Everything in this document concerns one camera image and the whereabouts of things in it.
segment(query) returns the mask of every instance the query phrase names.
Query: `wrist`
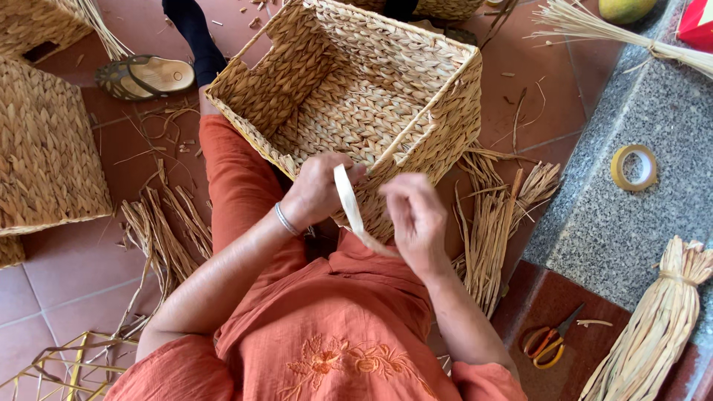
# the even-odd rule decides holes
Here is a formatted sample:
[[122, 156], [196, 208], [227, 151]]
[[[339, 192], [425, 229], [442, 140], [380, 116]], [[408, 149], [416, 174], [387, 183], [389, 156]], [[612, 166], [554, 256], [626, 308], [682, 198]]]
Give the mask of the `wrist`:
[[306, 216], [303, 214], [303, 208], [299, 207], [299, 202], [292, 202], [290, 200], [282, 199], [279, 202], [279, 209], [282, 212], [282, 216], [298, 233], [301, 233], [310, 226], [310, 222], [307, 221]]
[[424, 284], [435, 283], [454, 276], [451, 261], [445, 254], [425, 258], [424, 261], [419, 261], [413, 270], [419, 272], [418, 276]]

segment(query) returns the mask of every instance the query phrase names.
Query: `orange dress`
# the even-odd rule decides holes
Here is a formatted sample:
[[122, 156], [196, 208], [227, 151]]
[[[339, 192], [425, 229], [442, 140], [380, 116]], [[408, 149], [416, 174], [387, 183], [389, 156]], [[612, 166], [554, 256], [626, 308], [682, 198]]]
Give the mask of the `orange dress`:
[[[222, 116], [201, 119], [218, 252], [282, 198], [270, 167]], [[342, 230], [329, 260], [290, 241], [212, 338], [187, 335], [134, 364], [107, 400], [526, 400], [502, 366], [426, 345], [431, 304], [402, 261]]]

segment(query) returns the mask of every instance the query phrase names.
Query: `basket handle hole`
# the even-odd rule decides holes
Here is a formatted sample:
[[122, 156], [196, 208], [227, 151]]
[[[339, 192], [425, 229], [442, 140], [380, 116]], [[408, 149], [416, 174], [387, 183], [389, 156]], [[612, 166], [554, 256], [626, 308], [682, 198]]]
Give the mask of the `basket handle hole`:
[[59, 47], [59, 45], [52, 41], [45, 41], [45, 42], [40, 43], [39, 45], [33, 47], [32, 49], [29, 49], [22, 56], [27, 61], [29, 61], [31, 63], [36, 63], [37, 61], [41, 60], [44, 56], [47, 56], [48, 54], [55, 51], [58, 47]]

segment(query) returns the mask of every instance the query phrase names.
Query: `floral embroidery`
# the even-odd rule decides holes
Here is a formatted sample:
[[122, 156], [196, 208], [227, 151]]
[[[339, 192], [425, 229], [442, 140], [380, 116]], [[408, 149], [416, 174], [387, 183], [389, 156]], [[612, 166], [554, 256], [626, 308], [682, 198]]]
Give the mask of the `floral embroidery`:
[[369, 346], [374, 343], [364, 341], [350, 347], [348, 340], [332, 337], [322, 347], [322, 335], [315, 335], [302, 345], [302, 360], [287, 363], [287, 367], [297, 376], [297, 383], [279, 390], [277, 394], [282, 396], [283, 401], [298, 400], [303, 386], [309, 385], [318, 390], [324, 376], [336, 370], [348, 375], [376, 373], [386, 380], [394, 374], [411, 375], [419, 381], [426, 394], [436, 397], [429, 385], [409, 366], [411, 361], [405, 352], [395, 355], [395, 350], [389, 349], [386, 344]]

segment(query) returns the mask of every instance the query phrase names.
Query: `masking tape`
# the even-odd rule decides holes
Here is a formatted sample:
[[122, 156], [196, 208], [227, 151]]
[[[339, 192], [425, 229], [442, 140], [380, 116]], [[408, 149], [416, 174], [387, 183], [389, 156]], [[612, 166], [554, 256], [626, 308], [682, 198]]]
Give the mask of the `masking tape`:
[[[624, 176], [624, 160], [632, 153], [639, 156], [642, 166], [641, 176], [636, 178], [633, 182]], [[614, 153], [610, 169], [614, 183], [625, 191], [641, 191], [657, 182], [656, 158], [649, 148], [644, 145], [622, 146], [617, 153]]]

